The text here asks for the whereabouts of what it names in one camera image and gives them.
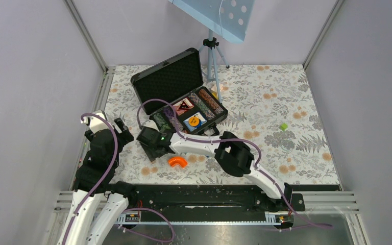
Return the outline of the orange curved toy block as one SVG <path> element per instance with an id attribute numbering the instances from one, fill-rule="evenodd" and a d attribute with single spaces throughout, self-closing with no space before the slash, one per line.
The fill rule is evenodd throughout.
<path id="1" fill-rule="evenodd" d="M 172 157 L 168 160 L 168 164 L 170 167 L 179 166 L 181 168 L 185 168 L 188 165 L 186 159 L 183 157 Z"/>

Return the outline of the blue card deck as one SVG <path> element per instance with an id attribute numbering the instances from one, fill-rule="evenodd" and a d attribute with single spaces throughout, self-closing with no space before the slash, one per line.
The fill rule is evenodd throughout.
<path id="1" fill-rule="evenodd" d="M 206 122 L 207 122 L 207 119 L 200 113 L 200 112 L 198 112 L 198 113 L 195 113 L 194 115 L 192 115 L 192 116 L 190 116 L 190 117 L 193 117 L 193 116 L 197 116 L 200 120 L 201 120 L 201 123 L 202 123 L 202 125 L 204 125 Z M 185 119 L 184 120 L 184 125 L 189 129 L 189 131 L 191 131 L 190 130 L 190 128 L 189 128 L 189 124 L 188 124 L 188 119 L 189 118 L 187 118 L 187 119 Z"/>

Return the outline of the yellow big blind button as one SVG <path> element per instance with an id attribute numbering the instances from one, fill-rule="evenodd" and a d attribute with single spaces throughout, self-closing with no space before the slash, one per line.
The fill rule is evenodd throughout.
<path id="1" fill-rule="evenodd" d="M 199 122 L 201 122 L 201 120 L 197 116 L 193 116 L 188 119 L 189 125 L 197 125 Z"/>

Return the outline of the blue small blind button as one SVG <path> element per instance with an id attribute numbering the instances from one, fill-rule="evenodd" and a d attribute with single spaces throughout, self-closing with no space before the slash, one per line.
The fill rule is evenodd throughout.
<path id="1" fill-rule="evenodd" d="M 201 125 L 202 125 L 202 123 L 199 122 L 199 124 L 197 124 L 197 125 L 190 125 L 189 128 L 191 131 L 194 131 L 194 130 L 198 129 Z"/>

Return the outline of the black all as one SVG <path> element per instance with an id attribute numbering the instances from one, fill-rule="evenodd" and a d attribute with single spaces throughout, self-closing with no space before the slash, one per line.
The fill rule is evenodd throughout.
<path id="1" fill-rule="evenodd" d="M 176 103 L 175 108 L 176 108 L 177 114 L 181 115 L 181 114 L 185 113 L 186 111 L 192 109 L 193 104 L 189 100 L 184 99 L 184 100 Z"/>

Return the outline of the black poker set case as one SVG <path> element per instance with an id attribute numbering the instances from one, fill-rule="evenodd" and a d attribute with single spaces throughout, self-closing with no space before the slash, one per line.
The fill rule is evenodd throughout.
<path id="1" fill-rule="evenodd" d="M 154 66 L 151 66 L 130 79 L 136 96 L 142 104 L 144 112 L 153 120 L 153 114 L 161 113 L 172 130 L 174 126 L 169 122 L 163 109 L 171 107 L 177 119 L 185 127 L 186 133 L 193 135 L 214 136 L 219 135 L 217 126 L 228 116 L 228 110 L 220 104 L 218 99 L 203 85 L 203 75 L 200 62 L 199 51 L 195 48 L 188 48 L 185 51 L 168 58 Z M 199 96 L 198 92 L 206 89 L 224 109 L 221 114 L 216 114 L 208 103 Z M 194 104 L 194 108 L 186 113 L 177 116 L 173 104 L 188 97 Z M 184 125 L 184 120 L 200 112 L 207 122 L 201 128 L 194 131 Z"/>

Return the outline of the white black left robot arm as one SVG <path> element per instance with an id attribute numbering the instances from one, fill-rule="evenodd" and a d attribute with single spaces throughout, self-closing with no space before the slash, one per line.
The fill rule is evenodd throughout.
<path id="1" fill-rule="evenodd" d="M 136 207 L 133 184 L 111 183 L 119 165 L 119 154 L 134 140 L 121 118 L 105 123 L 106 117 L 85 117 L 85 137 L 90 149 L 76 172 L 70 211 L 58 244 L 102 244 L 122 212 Z"/>

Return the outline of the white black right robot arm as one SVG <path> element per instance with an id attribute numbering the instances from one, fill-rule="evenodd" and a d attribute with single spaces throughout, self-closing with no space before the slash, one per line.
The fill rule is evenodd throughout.
<path id="1" fill-rule="evenodd" d="M 262 153 L 253 142 L 225 131 L 221 136 L 200 136 L 182 132 L 165 132 L 143 126 L 137 136 L 150 160 L 165 154 L 191 153 L 214 158 L 222 170 L 234 177 L 244 177 L 268 197 L 270 211 L 296 212 L 293 188 L 262 167 Z"/>

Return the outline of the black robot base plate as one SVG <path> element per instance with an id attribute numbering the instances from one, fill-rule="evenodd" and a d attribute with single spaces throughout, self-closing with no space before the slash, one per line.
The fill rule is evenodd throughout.
<path id="1" fill-rule="evenodd" d="M 258 222 L 265 213 L 305 211 L 303 196 L 289 188 L 286 198 L 268 197 L 254 185 L 132 185 L 118 182 L 109 187 L 129 199 L 129 207 L 142 207 L 142 222 Z"/>

